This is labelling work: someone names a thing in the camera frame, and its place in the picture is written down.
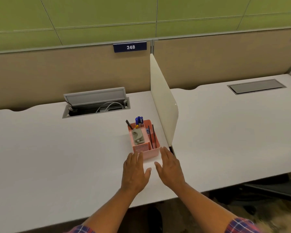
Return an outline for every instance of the left hand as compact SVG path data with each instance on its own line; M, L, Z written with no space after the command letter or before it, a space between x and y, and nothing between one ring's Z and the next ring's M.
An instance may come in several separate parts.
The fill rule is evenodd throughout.
M135 152L130 153L123 165L123 177L121 189L131 192L136 196L148 184L151 168L148 168L144 173L143 169L143 152L139 154Z

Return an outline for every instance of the white desktop surface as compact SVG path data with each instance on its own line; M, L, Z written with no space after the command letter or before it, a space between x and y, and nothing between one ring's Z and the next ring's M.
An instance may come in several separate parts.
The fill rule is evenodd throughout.
M236 95L227 85L277 79L287 88ZM172 89L172 147L186 182L208 191L291 172L291 76Z
M25 111L0 110L0 233L90 216L120 188L132 152L125 120L143 116L167 141L151 92L127 94L131 109L63 119L66 102ZM154 161L145 189L131 207L174 198Z

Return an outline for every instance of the forearm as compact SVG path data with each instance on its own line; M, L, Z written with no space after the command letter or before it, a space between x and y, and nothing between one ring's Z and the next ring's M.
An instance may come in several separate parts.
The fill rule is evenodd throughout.
M202 195L188 184L175 193L190 210L204 232L224 233L228 224L236 218L234 214Z
M132 192L119 189L117 193L83 225L91 228L96 233L116 233L121 221L135 198Z

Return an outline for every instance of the white cable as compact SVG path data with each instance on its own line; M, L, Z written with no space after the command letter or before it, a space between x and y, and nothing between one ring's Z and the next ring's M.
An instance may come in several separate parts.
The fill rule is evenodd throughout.
M105 102L105 103L103 103L101 106L103 106L103 105L105 105L106 103L118 103L118 102L114 102L114 101L108 101L108 102Z
M113 103L109 104L109 105L108 105L108 107L105 109L105 111L104 111L104 112L106 112L106 111L107 111L107 109L110 107L110 105L112 105L112 104L114 104L114 103L118 103L118 102L113 102Z

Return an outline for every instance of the blue sign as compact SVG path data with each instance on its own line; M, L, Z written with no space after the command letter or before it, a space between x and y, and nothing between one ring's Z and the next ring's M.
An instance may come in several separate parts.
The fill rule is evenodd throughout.
M126 51L136 51L136 50L146 50L146 42L113 44L113 49L115 53L126 52Z

